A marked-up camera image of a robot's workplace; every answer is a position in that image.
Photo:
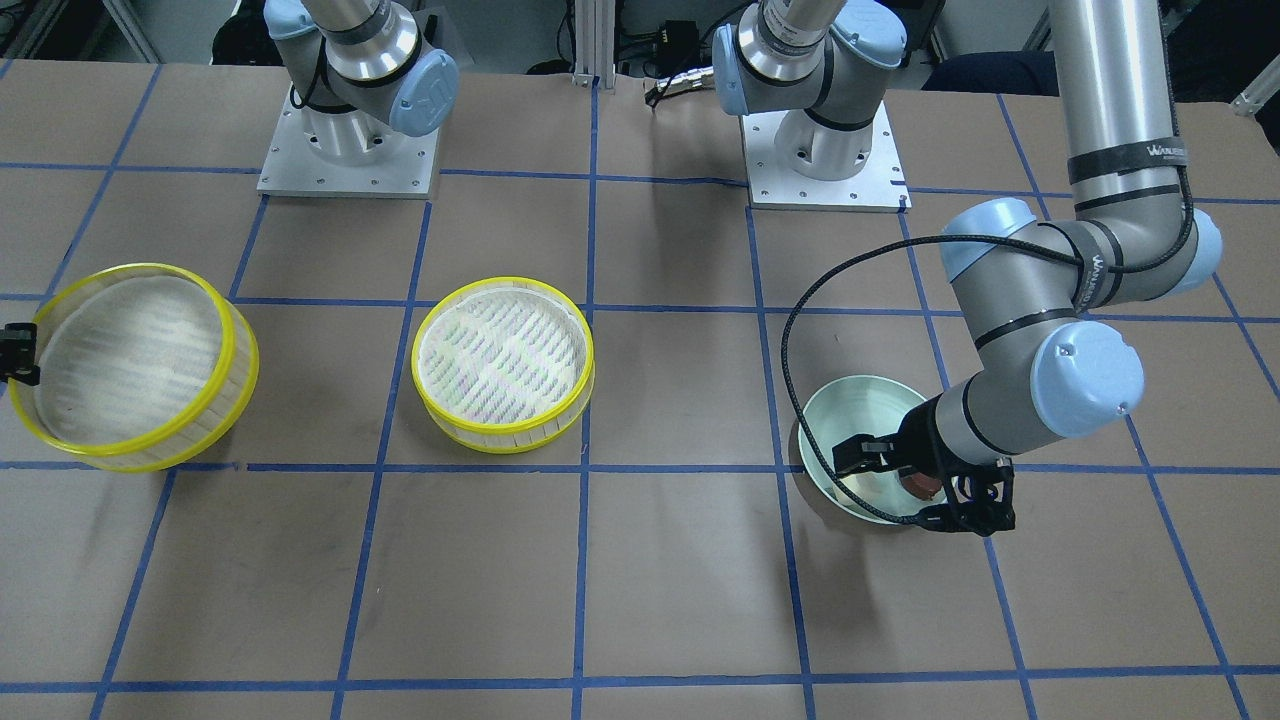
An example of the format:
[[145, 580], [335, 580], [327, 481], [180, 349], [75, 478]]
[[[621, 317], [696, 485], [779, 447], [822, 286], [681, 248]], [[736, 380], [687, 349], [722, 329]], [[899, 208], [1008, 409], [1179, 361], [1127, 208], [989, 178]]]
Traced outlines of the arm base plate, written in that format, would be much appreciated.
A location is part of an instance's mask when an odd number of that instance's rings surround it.
[[360, 110], [302, 106], [294, 86], [282, 104], [256, 190], [270, 197], [429, 200], [442, 131], [412, 137]]
[[805, 111], [740, 118], [750, 205], [764, 210], [887, 211], [913, 206], [886, 105], [852, 132]]

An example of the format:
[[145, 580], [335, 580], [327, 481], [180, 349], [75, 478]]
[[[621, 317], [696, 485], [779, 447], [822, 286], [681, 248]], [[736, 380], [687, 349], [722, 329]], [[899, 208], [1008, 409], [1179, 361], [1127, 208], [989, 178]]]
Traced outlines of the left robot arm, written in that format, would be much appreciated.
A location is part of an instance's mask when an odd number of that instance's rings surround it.
[[[1089, 436], [1146, 391], [1137, 351], [1087, 313], [1187, 292], [1217, 269], [1222, 236], [1194, 205], [1167, 46], [1155, 1], [1052, 1], [1055, 70], [1074, 215], [1039, 222], [1019, 199], [955, 217], [941, 234], [854, 258], [936, 245], [982, 369], [908, 410], [895, 432], [822, 439], [780, 369], [806, 474], [845, 511], [883, 524], [992, 536], [1011, 530], [1012, 459]], [[902, 56], [899, 18], [874, 1], [755, 1], [712, 42], [732, 117], [782, 111], [794, 172], [844, 181], [870, 155], [884, 73]]]

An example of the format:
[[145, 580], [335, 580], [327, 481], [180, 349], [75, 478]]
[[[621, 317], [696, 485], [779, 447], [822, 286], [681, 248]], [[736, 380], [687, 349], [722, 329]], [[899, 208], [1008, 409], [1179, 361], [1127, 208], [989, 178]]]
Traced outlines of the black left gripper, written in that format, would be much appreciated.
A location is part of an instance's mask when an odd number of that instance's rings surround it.
[[852, 436], [832, 447], [833, 477], [910, 468], [943, 482], [945, 501], [919, 510], [911, 524], [928, 532], [992, 536], [1012, 530], [1010, 464], [975, 465], [948, 450], [937, 428], [937, 397], [913, 409], [895, 436]]

